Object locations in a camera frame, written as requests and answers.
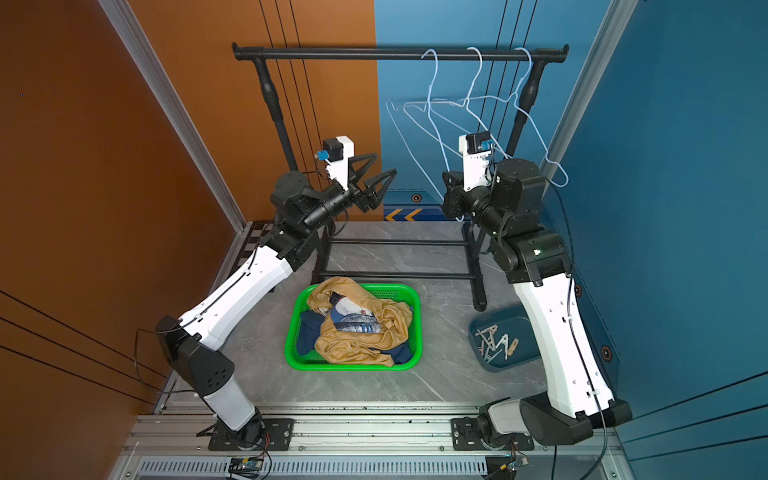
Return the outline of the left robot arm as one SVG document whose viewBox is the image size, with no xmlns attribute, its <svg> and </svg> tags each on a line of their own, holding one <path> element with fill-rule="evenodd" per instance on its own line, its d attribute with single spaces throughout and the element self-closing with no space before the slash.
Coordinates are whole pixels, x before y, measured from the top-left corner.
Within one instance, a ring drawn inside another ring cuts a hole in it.
<svg viewBox="0 0 768 480">
<path fill-rule="evenodd" d="M 397 172 L 368 177 L 376 159 L 374 154 L 351 158 L 347 176 L 332 180 L 324 190 L 314 189 L 300 171 L 283 174 L 270 196 L 277 213 L 245 263 L 180 318 L 165 316 L 156 325 L 169 365 L 240 447 L 255 447 L 262 417 L 238 385 L 235 365 L 221 347 L 243 317 L 321 247 L 320 229 L 351 206 L 365 210 L 381 205 Z"/>
</svg>

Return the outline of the cream yellow clothespin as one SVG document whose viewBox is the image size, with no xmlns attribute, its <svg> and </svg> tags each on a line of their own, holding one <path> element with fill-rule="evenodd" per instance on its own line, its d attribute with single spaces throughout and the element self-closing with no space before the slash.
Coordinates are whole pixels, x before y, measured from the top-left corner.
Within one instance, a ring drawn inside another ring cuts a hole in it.
<svg viewBox="0 0 768 480">
<path fill-rule="evenodd" d="M 516 349 L 517 349 L 518 345 L 519 345 L 519 339 L 518 339 L 518 338 L 514 338 L 514 339 L 511 341 L 511 343 L 508 345 L 508 347 L 507 347 L 507 349 L 506 349 L 506 353 L 505 353 L 505 356 L 506 356 L 507 358 L 509 358 L 510 356 L 512 356 L 512 355 L 515 353 L 515 351 L 516 351 Z"/>
</svg>

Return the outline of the navy blue t-shirt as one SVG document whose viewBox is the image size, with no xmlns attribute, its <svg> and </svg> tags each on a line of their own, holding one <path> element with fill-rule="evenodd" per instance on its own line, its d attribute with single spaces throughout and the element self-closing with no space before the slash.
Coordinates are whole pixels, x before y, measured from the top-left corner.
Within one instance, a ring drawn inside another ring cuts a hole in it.
<svg viewBox="0 0 768 480">
<path fill-rule="evenodd" d="M 300 314 L 300 327 L 296 340 L 296 351 L 299 355 L 307 355 L 314 350 L 315 342 L 320 336 L 321 326 L 325 317 L 311 310 Z M 409 341 L 390 350 L 381 350 L 384 355 L 389 355 L 395 365 L 405 364 L 412 359 Z"/>
</svg>

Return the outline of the white clothespin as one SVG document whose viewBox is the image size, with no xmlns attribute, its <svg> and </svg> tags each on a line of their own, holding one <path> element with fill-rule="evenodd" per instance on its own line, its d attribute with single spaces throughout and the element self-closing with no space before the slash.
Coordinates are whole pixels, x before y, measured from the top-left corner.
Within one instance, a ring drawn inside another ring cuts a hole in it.
<svg viewBox="0 0 768 480">
<path fill-rule="evenodd" d="M 497 336 L 499 327 L 496 324 L 491 325 L 491 326 L 496 326 L 496 331 L 495 331 L 495 334 L 494 334 L 494 340 L 495 340 L 495 343 L 497 344 L 497 347 L 499 349 L 498 356 L 502 355 L 504 357 L 504 359 L 507 360 L 508 358 L 505 356 L 505 353 L 506 353 L 506 349 L 507 349 L 507 347 L 509 345 L 509 336 L 506 333 L 501 334 L 500 336 Z"/>
</svg>

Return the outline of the light blue hanger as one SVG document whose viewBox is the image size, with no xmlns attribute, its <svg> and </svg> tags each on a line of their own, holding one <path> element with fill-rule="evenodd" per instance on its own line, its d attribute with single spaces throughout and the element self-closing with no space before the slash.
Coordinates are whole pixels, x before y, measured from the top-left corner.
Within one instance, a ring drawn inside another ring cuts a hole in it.
<svg viewBox="0 0 768 480">
<path fill-rule="evenodd" d="M 523 46 L 515 47 L 515 53 L 521 53 L 525 56 L 525 59 L 527 60 L 527 70 L 513 86 L 510 93 L 505 98 L 498 95 L 485 94 L 470 97 L 468 100 L 468 102 L 474 100 L 491 100 L 496 103 L 503 103 L 506 107 L 513 107 L 516 110 L 516 119 L 514 120 L 512 132 L 509 136 L 507 149 L 511 149 L 512 151 L 516 150 L 523 129 L 529 124 L 533 128 L 536 137 L 543 147 L 543 163 L 554 166 L 555 170 L 562 175 L 563 182 L 557 182 L 554 179 L 550 179 L 550 183 L 556 189 L 564 189 L 567 187 L 570 183 L 570 177 L 567 171 L 559 163 L 550 158 L 549 144 L 544 140 L 544 137 L 531 114 L 531 109 L 538 98 L 543 72 L 546 66 L 551 63 L 550 56 L 567 56 L 568 48 L 569 46 L 565 45 L 561 49 L 535 49 L 531 52 Z"/>
</svg>

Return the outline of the pale green clothespin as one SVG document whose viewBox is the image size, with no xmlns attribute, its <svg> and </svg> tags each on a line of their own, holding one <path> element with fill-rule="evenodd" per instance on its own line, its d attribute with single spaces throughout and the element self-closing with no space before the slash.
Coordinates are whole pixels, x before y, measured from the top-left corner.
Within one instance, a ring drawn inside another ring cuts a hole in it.
<svg viewBox="0 0 768 480">
<path fill-rule="evenodd" d="M 486 344 L 493 347 L 495 345 L 494 334 L 496 326 L 491 326 L 483 330 L 477 330 L 476 335 L 479 336 Z"/>
</svg>

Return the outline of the white wire hanger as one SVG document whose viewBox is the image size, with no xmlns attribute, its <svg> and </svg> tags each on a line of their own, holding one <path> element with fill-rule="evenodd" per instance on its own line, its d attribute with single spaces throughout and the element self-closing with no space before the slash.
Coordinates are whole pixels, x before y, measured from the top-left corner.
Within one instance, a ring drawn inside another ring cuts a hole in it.
<svg viewBox="0 0 768 480">
<path fill-rule="evenodd" d="M 428 166 L 412 148 L 404 130 L 401 128 L 401 125 L 396 118 L 397 115 L 403 116 L 411 126 L 415 127 L 428 139 L 432 140 L 438 148 L 439 165 L 444 167 L 447 171 L 452 170 L 453 164 L 449 159 L 449 155 L 452 154 L 458 157 L 459 152 L 455 148 L 450 147 L 447 144 L 447 141 L 443 139 L 442 132 L 434 119 L 435 111 L 432 102 L 434 88 L 440 72 L 439 55 L 434 48 L 427 48 L 419 55 L 419 60 L 430 60 L 433 63 L 433 73 L 428 82 L 426 98 L 421 101 L 406 101 L 399 105 L 396 105 L 391 99 L 387 98 L 385 100 L 385 112 L 389 117 L 391 125 L 395 129 L 397 137 L 405 149 L 407 157 L 415 166 L 417 172 L 420 173 L 427 182 L 429 190 L 435 194 L 436 200 L 439 203 L 442 203 L 445 199 L 445 187 L 440 187 L 438 185 L 436 178 L 430 172 Z"/>
<path fill-rule="evenodd" d="M 439 100 L 438 104 L 448 105 L 448 106 L 456 107 L 456 108 L 463 108 L 482 127 L 485 127 L 485 123 L 482 121 L 481 117 L 479 115 L 476 115 L 472 111 L 472 109 L 471 109 L 471 103 L 474 100 L 484 99 L 484 96 L 477 96 L 477 97 L 473 97 L 472 96 L 472 93 L 474 91 L 474 87 L 475 87 L 475 84 L 477 82 L 477 79 L 478 79 L 479 75 L 482 73 L 482 70 L 483 70 L 483 61 L 484 61 L 483 54 L 482 54 L 480 49 L 478 49 L 477 47 L 474 47 L 474 46 L 467 47 L 466 50 L 474 52 L 477 55 L 477 57 L 478 57 L 478 63 L 479 63 L 477 72 L 476 72 L 475 76 L 473 77 L 473 80 L 470 83 L 470 86 L 468 88 L 467 94 L 465 95 L 464 99 L 461 100 L 461 101 L 452 101 L 452 100 L 443 99 L 443 100 Z M 438 57 L 438 54 L 437 54 L 435 49 L 429 48 L 429 49 L 425 50 L 421 54 L 420 60 L 425 60 L 429 55 L 431 55 L 433 57 L 433 59 L 434 59 L 434 74 L 433 74 L 433 78 L 432 78 L 432 80 L 431 80 L 431 82 L 430 82 L 430 84 L 428 86 L 427 100 L 423 101 L 423 102 L 406 102 L 406 103 L 404 103 L 400 107 L 400 110 L 403 110 L 405 113 L 407 113 L 409 108 L 415 108 L 415 109 L 420 110 L 422 112 L 426 112 L 427 113 L 427 117 L 428 117 L 430 123 L 434 124 L 434 122 L 432 120 L 432 112 L 433 112 L 433 104 L 434 104 L 434 101 L 432 100 L 432 91 L 433 91 L 434 83 L 435 83 L 435 81 L 437 79 L 437 76 L 438 76 L 438 73 L 439 73 L 439 57 Z"/>
</svg>

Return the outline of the beige clothespin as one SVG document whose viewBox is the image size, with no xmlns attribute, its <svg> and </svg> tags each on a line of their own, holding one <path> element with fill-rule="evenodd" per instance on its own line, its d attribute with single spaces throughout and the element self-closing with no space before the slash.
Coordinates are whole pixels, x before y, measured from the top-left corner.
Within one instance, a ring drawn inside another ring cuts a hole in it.
<svg viewBox="0 0 768 480">
<path fill-rule="evenodd" d="M 484 341 L 480 347 L 480 353 L 481 353 L 481 358 L 486 363 L 490 363 L 493 359 L 495 359 L 498 356 L 499 349 L 495 342 Z"/>
</svg>

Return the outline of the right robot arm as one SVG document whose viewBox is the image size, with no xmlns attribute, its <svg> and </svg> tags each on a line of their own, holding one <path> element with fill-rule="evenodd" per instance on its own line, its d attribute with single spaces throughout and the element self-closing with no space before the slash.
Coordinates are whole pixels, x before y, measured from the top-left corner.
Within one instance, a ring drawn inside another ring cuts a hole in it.
<svg viewBox="0 0 768 480">
<path fill-rule="evenodd" d="M 446 172 L 443 182 L 443 213 L 465 216 L 489 236 L 494 260 L 531 323 L 546 375 L 546 392 L 486 408 L 489 436 L 510 432 L 502 424 L 511 407 L 543 446 L 574 445 L 631 420 L 629 404 L 614 396 L 591 348 L 567 243 L 540 223 L 547 178 L 534 163 L 512 158 L 478 179 Z"/>
</svg>

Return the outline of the yellow printed t-shirt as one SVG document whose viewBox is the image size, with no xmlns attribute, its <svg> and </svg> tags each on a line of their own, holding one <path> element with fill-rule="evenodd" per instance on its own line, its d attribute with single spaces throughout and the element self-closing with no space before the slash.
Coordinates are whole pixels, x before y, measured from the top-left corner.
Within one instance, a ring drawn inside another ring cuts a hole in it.
<svg viewBox="0 0 768 480">
<path fill-rule="evenodd" d="M 390 352 L 410 338 L 408 304 L 379 298 L 346 277 L 317 285 L 307 305 L 322 316 L 314 350 L 330 364 L 392 367 Z"/>
</svg>

